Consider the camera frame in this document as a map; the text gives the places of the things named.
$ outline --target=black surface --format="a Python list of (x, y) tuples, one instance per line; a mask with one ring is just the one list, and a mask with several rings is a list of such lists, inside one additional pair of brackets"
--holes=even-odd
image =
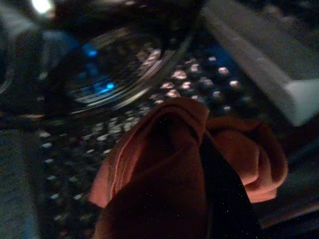
[(209, 238), (264, 238), (239, 176), (206, 134), (199, 152), (209, 206)]

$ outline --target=orange cloth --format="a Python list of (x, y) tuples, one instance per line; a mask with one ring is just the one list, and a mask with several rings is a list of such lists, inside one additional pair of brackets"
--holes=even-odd
[(120, 139), (89, 197), (104, 208), (96, 239), (202, 238), (207, 205), (199, 147), (204, 132), (238, 173), (252, 203), (276, 196), (288, 167), (270, 128), (254, 120), (207, 116), (203, 104), (173, 99)]

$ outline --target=fabric fold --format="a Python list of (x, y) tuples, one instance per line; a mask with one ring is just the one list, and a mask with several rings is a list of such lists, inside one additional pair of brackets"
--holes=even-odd
[[(154, 227), (153, 238), (174, 233), (178, 238), (200, 238), (207, 209), (199, 156), (204, 132), (240, 176), (252, 203), (276, 196), (288, 167), (270, 128), (256, 120), (207, 117), (203, 104), (173, 99), (153, 109), (120, 139), (89, 195), (92, 203), (104, 208), (97, 239), (126, 238), (117, 227), (133, 216), (137, 218), (133, 223), (127, 221), (129, 238), (150, 237), (141, 232), (146, 221)], [(154, 217), (168, 227), (167, 232), (156, 229)], [(187, 233), (181, 232), (185, 227), (190, 227)]]

